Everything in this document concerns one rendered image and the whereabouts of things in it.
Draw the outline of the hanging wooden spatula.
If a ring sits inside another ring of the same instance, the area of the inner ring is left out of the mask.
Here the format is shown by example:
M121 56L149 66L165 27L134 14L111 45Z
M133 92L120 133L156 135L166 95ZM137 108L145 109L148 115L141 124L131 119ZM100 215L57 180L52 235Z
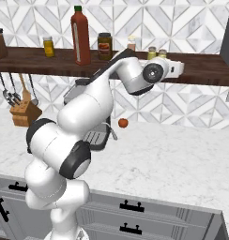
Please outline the hanging wooden spatula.
M20 80L21 80L21 83L22 83L22 86L23 86L23 101L29 102L31 100L31 94L25 86L25 83L24 83L24 80L23 80L23 75L19 74L19 77L20 77Z

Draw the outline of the grey drawer front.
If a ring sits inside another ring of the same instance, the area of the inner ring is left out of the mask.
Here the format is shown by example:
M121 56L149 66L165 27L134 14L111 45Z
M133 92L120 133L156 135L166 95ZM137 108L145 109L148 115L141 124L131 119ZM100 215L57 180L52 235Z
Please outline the grey drawer front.
M27 190L24 181L0 178L0 197L23 199Z
M137 202L142 203L142 207L145 208L145 211L142 213L120 209L119 204L123 203L125 200L128 200L128 204L132 205L135 205ZM125 195L111 195L108 193L91 193L89 202L85 204L84 207L95 207L101 210L124 210L126 212L141 213L147 216L157 215L169 217L202 227L205 227L208 222L217 215L215 210L206 208L195 208L193 206L185 206L184 204L178 205L172 202L161 202Z
M133 217L79 217L79 224L86 230L90 240L205 240L206 229L197 226L175 225ZM134 228L139 225L142 235L119 231L125 222Z

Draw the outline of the hanging metal ladle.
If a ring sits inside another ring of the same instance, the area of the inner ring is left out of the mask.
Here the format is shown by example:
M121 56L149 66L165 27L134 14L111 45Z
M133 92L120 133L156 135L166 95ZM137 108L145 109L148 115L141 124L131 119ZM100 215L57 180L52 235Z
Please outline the hanging metal ladle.
M8 95L8 90L7 90L6 87L5 87L5 83L4 83L3 76L2 76L2 73L1 73L1 72L0 72L0 80L1 80L2 85L4 86L4 91L3 91L3 97L4 97L4 99L7 101L7 103L8 103L10 106L13 106L13 102L11 101L11 98L10 98L10 96Z

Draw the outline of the small pink shaker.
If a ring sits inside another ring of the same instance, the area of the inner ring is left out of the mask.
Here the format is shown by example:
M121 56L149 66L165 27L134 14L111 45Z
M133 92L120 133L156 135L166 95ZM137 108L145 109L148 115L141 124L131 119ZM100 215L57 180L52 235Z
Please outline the small pink shaker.
M134 36L129 36L128 37L128 45L127 47L129 49L135 50L136 48L136 41L135 41L135 37Z

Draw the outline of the small yellow jar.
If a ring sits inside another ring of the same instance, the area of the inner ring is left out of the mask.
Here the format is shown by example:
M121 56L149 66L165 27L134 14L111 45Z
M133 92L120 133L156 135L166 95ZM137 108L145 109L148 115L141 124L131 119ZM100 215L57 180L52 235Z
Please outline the small yellow jar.
M47 57L54 57L53 39L51 37L43 38L44 52Z

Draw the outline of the dark jar orange label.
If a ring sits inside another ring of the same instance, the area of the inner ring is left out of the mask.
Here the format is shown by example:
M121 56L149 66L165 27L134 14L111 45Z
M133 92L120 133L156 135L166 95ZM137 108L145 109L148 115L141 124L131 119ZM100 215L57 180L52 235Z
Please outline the dark jar orange label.
M113 39L110 33L98 35L99 60L111 60L113 57Z

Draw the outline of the grey cupboard door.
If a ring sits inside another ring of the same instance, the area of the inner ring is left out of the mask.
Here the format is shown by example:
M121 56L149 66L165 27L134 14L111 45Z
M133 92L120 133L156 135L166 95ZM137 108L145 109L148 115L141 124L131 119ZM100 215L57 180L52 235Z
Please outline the grey cupboard door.
M11 240L43 240L52 229L49 211L34 210L27 206L25 200L0 197L5 210L9 211L8 222L4 223Z

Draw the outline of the dark wooden wall shelf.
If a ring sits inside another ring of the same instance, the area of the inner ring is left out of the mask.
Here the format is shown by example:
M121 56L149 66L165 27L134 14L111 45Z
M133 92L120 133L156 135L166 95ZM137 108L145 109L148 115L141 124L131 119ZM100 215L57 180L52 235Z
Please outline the dark wooden wall shelf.
M107 64L99 60L98 52L91 51L91 64L75 64L72 49L55 49L55 57L48 58L41 48L8 47L8 56L0 59L0 72L30 73L70 77L90 77ZM229 67L217 54L168 52L167 57L185 64L184 73L167 83L186 83L229 86Z

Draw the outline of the yellow-green shaker grey cap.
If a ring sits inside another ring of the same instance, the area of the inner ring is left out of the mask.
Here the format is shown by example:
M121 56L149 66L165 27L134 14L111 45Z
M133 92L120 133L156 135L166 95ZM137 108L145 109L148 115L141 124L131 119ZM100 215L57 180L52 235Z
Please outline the yellow-green shaker grey cap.
M147 59L150 60L150 59L153 59L156 56L157 56L156 48L154 46L150 46L148 48Z

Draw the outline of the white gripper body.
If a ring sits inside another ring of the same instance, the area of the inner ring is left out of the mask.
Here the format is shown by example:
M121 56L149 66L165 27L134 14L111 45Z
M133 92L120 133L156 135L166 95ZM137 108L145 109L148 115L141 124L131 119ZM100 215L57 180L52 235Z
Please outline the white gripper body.
M176 74L177 77L179 77L183 73L184 67L185 67L184 63L182 63L180 61L176 61L175 74Z

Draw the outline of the hanging metal spoon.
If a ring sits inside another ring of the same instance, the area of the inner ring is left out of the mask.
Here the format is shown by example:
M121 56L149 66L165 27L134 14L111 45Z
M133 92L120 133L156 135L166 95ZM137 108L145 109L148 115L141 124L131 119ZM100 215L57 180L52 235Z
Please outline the hanging metal spoon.
M32 91L33 91L33 95L34 95L34 98L32 99L32 103L34 105L38 106L38 98L37 98L37 95L36 95L36 92L35 92L35 87L34 87L32 76L31 76L30 73L28 73L28 77L29 77L29 82L30 82L30 85L31 85L31 88L32 88Z

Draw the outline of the wooden knife block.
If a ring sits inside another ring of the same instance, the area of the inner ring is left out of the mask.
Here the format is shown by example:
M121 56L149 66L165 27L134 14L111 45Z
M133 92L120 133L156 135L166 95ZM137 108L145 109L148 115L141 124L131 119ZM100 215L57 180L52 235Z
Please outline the wooden knife block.
M32 122L42 115L42 110L31 101L22 101L19 105L10 108L15 126L30 127Z

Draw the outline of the grey espresso machine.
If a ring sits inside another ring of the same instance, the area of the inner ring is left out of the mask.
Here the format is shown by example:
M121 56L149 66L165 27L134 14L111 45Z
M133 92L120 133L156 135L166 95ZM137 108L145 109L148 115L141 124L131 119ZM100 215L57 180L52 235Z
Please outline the grey espresso machine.
M64 95L64 104L67 105L71 100L82 94L90 84L88 78L79 78L75 84ZM84 141L90 143L92 151L101 151L105 148L111 133L111 117L107 117L104 122L91 129L85 136Z

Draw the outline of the red condiment bottle green cap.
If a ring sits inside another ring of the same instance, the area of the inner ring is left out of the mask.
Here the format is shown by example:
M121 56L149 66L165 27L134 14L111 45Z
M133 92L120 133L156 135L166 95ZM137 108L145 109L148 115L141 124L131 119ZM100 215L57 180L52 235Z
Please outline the red condiment bottle green cap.
M70 19L75 54L75 63L79 66L91 63L88 20L83 15L82 7L75 6Z

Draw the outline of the red tomato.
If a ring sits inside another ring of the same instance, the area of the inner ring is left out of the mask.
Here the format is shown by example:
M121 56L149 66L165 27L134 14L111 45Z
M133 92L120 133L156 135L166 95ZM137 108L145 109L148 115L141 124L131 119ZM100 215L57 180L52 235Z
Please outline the red tomato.
M126 118L120 118L118 120L118 125L121 127L121 128L126 128L129 124L129 121L126 119Z

